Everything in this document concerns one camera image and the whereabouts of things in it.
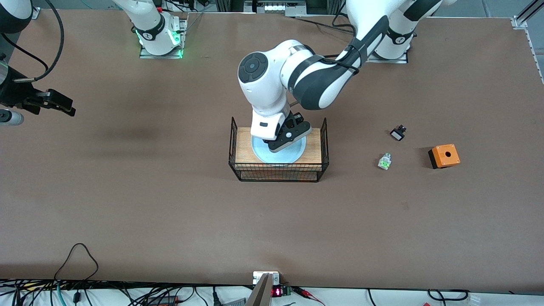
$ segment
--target teal cable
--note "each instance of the teal cable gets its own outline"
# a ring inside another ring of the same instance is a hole
[[[61,303],[63,306],[66,306],[66,302],[64,302],[63,295],[60,294],[60,282],[57,283],[57,295],[59,296],[60,303]]]
[[[85,2],[85,0],[80,0],[83,4],[85,4],[86,7],[92,9],[92,7],[90,5],[87,4],[87,2]]]

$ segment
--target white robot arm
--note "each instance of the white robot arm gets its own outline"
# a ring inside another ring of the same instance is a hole
[[[311,128],[302,116],[290,112],[288,90],[304,109],[328,107],[370,54],[399,58],[417,23],[440,5],[455,1],[347,0],[354,38],[334,61],[296,40],[249,54],[239,65],[238,81],[253,107],[251,134],[265,140],[272,152],[304,137]]]
[[[165,55],[181,41],[180,18],[157,10],[152,0],[113,0],[131,19],[140,43],[152,55]]]

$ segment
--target orange box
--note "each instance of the orange box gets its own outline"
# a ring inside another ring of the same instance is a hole
[[[433,169],[446,168],[461,163],[454,144],[437,145],[429,151]]]

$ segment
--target table surface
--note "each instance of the table surface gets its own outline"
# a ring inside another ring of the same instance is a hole
[[[231,116],[251,123],[240,60],[291,38],[334,54],[349,34],[204,14],[183,59],[142,60],[122,11],[60,14],[63,55],[35,86],[77,114],[2,128],[1,278],[52,278],[84,242],[95,279],[248,284],[278,270],[304,286],[542,290],[544,86],[508,19],[423,21],[409,64],[367,64],[330,108],[295,108],[316,127],[327,117],[320,183],[242,183],[227,164]],[[58,35],[46,10],[19,43],[51,62]],[[10,65],[41,72],[18,52]],[[447,143],[461,164],[430,169]],[[92,270],[78,249],[60,277]]]

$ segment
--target black terminal block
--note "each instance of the black terminal block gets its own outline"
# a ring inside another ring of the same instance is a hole
[[[393,138],[395,138],[396,140],[401,141],[404,138],[404,132],[406,132],[406,128],[404,127],[404,125],[399,125],[399,127],[394,128],[393,131],[391,131],[391,133],[389,134],[393,136]]]

